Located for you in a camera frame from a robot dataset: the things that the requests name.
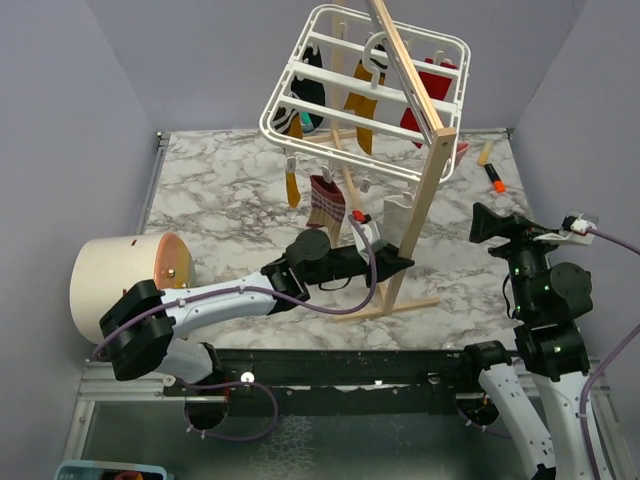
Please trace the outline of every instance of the patterned sock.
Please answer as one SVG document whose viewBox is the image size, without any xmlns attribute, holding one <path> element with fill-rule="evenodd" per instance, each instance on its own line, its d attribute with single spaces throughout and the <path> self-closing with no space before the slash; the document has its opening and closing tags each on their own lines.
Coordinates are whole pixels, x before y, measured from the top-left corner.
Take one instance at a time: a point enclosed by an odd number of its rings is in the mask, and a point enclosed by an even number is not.
<svg viewBox="0 0 640 480">
<path fill-rule="evenodd" d="M 302 55 L 302 61 L 314 67 L 322 68 L 322 56 L 320 49 L 308 46 Z M 325 105 L 324 85 L 315 80 L 300 80 L 294 77 L 291 81 L 291 92 L 289 95 L 295 99 L 305 102 L 315 103 L 316 105 Z M 320 126 L 323 117 L 309 114 L 313 128 Z M 280 107 L 273 116 L 273 128 L 276 132 L 288 135 L 289 137 L 302 139 L 304 137 L 302 125 L 300 124 L 300 112 L 295 108 Z"/>
<path fill-rule="evenodd" d="M 327 183 L 322 175 L 311 175 L 311 214 L 307 227 L 325 227 L 332 247 L 338 245 L 346 209 L 344 196 L 336 182 Z"/>
</svg>

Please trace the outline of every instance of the orange marker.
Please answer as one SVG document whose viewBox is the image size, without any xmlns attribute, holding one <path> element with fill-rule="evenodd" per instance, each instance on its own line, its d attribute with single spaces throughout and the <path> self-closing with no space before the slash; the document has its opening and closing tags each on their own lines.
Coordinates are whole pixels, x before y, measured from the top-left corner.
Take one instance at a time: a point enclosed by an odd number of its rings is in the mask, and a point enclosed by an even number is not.
<svg viewBox="0 0 640 480">
<path fill-rule="evenodd" d="M 496 169 L 493 168 L 493 165 L 491 165 L 490 163 L 487 163 L 485 164 L 484 169 L 487 172 L 487 175 L 489 176 L 489 180 L 491 180 L 491 183 L 493 184 L 493 189 L 498 193 L 506 192 L 507 189 L 505 188 L 504 183 L 502 183 L 502 180 L 500 179 L 500 175 L 498 175 L 498 172 L 496 172 Z"/>
</svg>

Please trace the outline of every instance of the marble table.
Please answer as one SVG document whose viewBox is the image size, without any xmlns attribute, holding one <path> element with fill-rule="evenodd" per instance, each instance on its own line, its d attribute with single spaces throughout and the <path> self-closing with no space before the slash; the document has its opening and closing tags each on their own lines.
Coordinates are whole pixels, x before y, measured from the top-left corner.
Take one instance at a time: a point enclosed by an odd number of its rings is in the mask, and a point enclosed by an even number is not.
<svg viewBox="0 0 640 480">
<path fill-rule="evenodd" d="M 476 165 L 488 139 L 495 141 L 490 161 L 507 186 L 505 194 L 495 193 L 485 171 Z M 440 185 L 415 250 L 416 266 L 407 271 L 398 297 L 403 301 L 438 295 L 439 305 L 351 323 L 332 322 L 325 315 L 296 308 L 212 325 L 190 338 L 221 348 L 443 349 L 489 339 L 514 348 L 515 325 L 506 315 L 501 293 L 507 265 L 487 254 L 489 246 L 501 242 L 475 245 L 468 234 L 476 201 L 500 214 L 529 214 L 528 205 L 506 135 L 462 135 L 461 140 L 470 142 L 471 148 L 453 178 Z M 345 143 L 346 149 L 358 148 L 352 140 Z M 374 154 L 417 169 L 425 152 L 408 141 L 376 136 Z M 293 242 L 310 212 L 308 179 L 319 173 L 319 163 L 298 157 L 302 200 L 292 209 L 286 202 L 284 162 L 282 150 L 256 130 L 175 133 L 146 231 L 173 231 L 183 238 L 196 262 L 198 285 L 257 271 Z M 358 184 L 357 172 L 354 178 Z M 379 220 L 383 198 L 402 193 L 407 186 L 373 180 L 362 200 L 367 212 Z M 351 241 L 346 223 L 344 243 Z M 361 279 L 337 292 L 313 287 L 310 291 L 312 303 L 332 308 L 356 305 L 367 293 Z"/>
</svg>

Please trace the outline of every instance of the cylindrical container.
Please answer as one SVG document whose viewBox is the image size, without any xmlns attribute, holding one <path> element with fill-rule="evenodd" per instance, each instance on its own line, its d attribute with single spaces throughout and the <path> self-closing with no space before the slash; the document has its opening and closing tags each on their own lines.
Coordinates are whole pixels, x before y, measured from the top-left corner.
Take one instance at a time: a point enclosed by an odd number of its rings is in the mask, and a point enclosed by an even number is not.
<svg viewBox="0 0 640 480">
<path fill-rule="evenodd" d="M 129 288 L 153 279 L 159 289 L 195 283 L 189 249 L 175 233 L 99 238 L 87 242 L 71 275 L 71 315 L 80 333 L 103 340 L 100 319 Z"/>
</svg>

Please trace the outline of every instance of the blue container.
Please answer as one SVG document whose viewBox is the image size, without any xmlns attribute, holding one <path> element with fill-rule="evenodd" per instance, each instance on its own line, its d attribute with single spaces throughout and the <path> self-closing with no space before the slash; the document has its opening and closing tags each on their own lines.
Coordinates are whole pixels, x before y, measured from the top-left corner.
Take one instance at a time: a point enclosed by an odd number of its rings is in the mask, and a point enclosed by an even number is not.
<svg viewBox="0 0 640 480">
<path fill-rule="evenodd" d="M 102 474 L 112 471 L 133 471 L 140 473 L 156 473 L 162 475 L 162 480 L 175 480 L 164 468 L 135 463 L 92 462 L 89 460 L 69 460 L 63 462 L 53 480 L 100 480 Z"/>
</svg>

